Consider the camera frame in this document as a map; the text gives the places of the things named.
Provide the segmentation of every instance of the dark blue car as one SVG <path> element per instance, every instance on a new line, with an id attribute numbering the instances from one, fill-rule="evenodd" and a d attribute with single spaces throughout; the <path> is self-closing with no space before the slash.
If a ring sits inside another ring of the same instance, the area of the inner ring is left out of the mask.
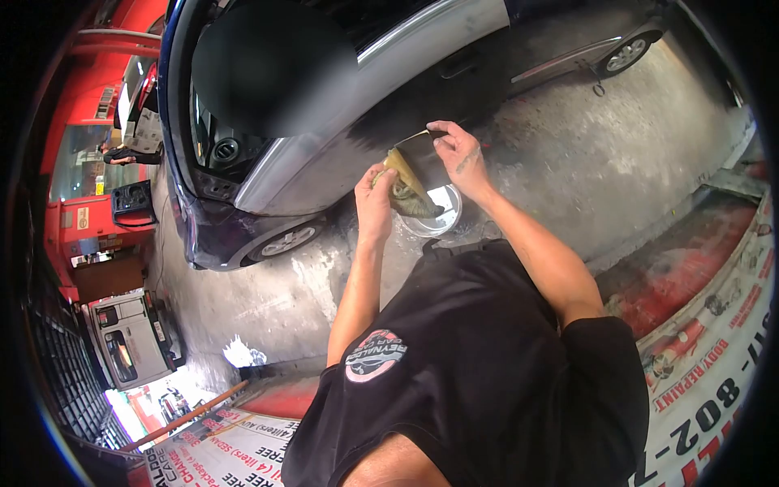
<path id="1" fill-rule="evenodd" d="M 267 139 L 210 114 L 192 54 L 240 3 L 177 0 L 168 10 L 158 98 L 171 206 L 196 269 L 233 270 L 311 241 L 368 166 L 426 122 L 465 123 L 575 69 L 601 78 L 664 32 L 662 0 L 322 0 L 311 4 L 358 55 L 351 102 L 314 132 Z"/>

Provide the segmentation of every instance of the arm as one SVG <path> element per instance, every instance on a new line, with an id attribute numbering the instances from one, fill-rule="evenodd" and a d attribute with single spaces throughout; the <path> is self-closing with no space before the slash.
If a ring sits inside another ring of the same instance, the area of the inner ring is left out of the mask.
<path id="1" fill-rule="evenodd" d="M 390 184 L 397 172 L 390 169 L 371 189 L 373 178 L 384 169 L 375 164 L 354 188 L 359 233 L 354 262 L 344 296 L 327 343 L 327 367 L 337 364 L 349 344 L 373 323 L 379 314 L 379 284 L 382 276 L 384 245 L 392 231 Z"/>
<path id="2" fill-rule="evenodd" d="M 555 310 L 560 326 L 604 316 L 595 279 L 579 256 L 492 186 L 479 142 L 454 122 L 432 122 L 449 135 L 434 141 L 449 178 L 503 230 L 536 288 Z"/>
<path id="3" fill-rule="evenodd" d="M 134 156 L 127 156 L 127 157 L 123 157 L 122 159 L 111 159 L 111 164 L 125 165 L 125 164 L 132 164 L 135 161 L 136 159 L 134 158 Z"/>

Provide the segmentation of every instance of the black t-shirt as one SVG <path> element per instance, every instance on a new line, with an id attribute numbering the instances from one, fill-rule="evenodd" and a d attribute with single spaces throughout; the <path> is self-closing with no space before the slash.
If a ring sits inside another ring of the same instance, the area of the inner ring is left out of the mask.
<path id="1" fill-rule="evenodd" d="M 111 160 L 118 161 L 119 159 L 124 159 L 125 157 L 134 157 L 136 159 L 136 163 L 138 164 L 159 164 L 160 163 L 160 156 L 158 154 L 145 154 L 143 152 L 138 152 L 137 150 L 129 149 L 127 147 L 122 147 L 121 149 L 118 149 L 116 147 L 113 149 L 109 149 L 105 154 L 103 154 L 103 162 L 105 164 L 110 164 Z"/>
<path id="2" fill-rule="evenodd" d="M 622 485 L 647 439 L 631 329 L 555 317 L 508 245 L 417 266 L 319 390 L 287 447 L 287 487 L 336 486 L 384 436 L 455 487 Z"/>

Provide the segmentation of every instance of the car wheel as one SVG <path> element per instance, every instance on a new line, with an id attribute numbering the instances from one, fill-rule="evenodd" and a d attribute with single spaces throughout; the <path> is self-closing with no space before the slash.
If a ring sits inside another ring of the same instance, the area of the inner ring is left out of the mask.
<path id="1" fill-rule="evenodd" d="M 242 266 L 252 265 L 256 262 L 262 262 L 263 260 L 270 259 L 271 257 L 280 256 L 283 253 L 289 252 L 292 249 L 296 249 L 301 245 L 309 243 L 316 238 L 325 227 L 325 220 L 311 220 L 304 224 L 299 224 L 297 227 L 290 228 L 282 233 L 275 235 L 263 243 L 257 245 L 251 252 L 246 254 Z"/>
<path id="2" fill-rule="evenodd" d="M 622 43 L 598 63 L 598 75 L 601 79 L 616 76 L 636 64 L 649 51 L 654 38 L 654 35 L 646 33 Z"/>

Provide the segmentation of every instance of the hubcap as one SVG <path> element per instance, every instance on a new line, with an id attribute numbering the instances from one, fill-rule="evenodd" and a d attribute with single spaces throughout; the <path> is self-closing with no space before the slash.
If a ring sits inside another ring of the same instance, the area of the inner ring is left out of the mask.
<path id="1" fill-rule="evenodd" d="M 627 44 L 608 60 L 606 71 L 619 71 L 635 61 L 646 48 L 647 42 L 644 39 L 636 39 L 630 44 Z"/>
<path id="2" fill-rule="evenodd" d="M 265 257 L 275 256 L 306 242 L 316 233 L 313 227 L 301 228 L 298 231 L 290 231 L 263 247 L 262 254 Z"/>

